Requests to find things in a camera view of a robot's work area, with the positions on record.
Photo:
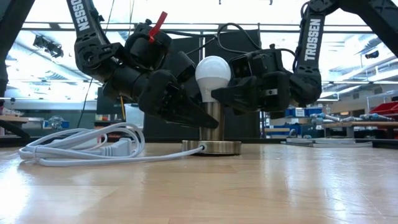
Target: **white light bulb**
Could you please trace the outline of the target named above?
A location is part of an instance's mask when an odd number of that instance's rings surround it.
[[[226,87],[231,79],[228,63],[218,56],[205,57],[195,71],[202,102],[217,102],[211,97],[211,91]]]

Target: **wooden floor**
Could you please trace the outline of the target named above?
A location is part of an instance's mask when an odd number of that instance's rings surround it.
[[[148,154],[178,144],[148,144]],[[398,223],[398,151],[244,145],[242,156],[53,168],[0,152],[0,223]]]

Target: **silver lamp stand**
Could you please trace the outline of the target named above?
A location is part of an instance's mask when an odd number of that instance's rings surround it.
[[[224,106],[219,102],[203,104],[205,111],[219,122],[218,128],[200,128],[199,141],[182,141],[182,151],[204,146],[205,149],[198,153],[214,156],[235,156],[241,154],[240,141],[224,141]]]

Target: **red tag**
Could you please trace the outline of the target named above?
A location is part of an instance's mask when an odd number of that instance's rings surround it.
[[[154,36],[160,31],[160,27],[163,25],[166,20],[167,13],[162,12],[159,19],[156,22],[156,25],[149,31],[149,42],[153,43],[155,41]]]

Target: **wooden table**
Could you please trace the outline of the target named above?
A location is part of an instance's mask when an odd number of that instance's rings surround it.
[[[17,116],[0,115],[0,120],[27,123],[27,122],[29,121],[29,118],[17,117]]]
[[[325,130],[325,137],[329,136],[330,128],[346,128],[347,137],[354,138],[354,127],[367,127],[377,126],[379,128],[387,129],[390,138],[394,138],[394,128],[398,128],[398,122],[387,122],[387,121],[352,121],[352,122],[335,122],[323,124],[322,127]]]
[[[179,144],[148,144],[147,155]],[[0,152],[4,223],[398,223],[398,151],[243,145],[242,156],[94,167]]]

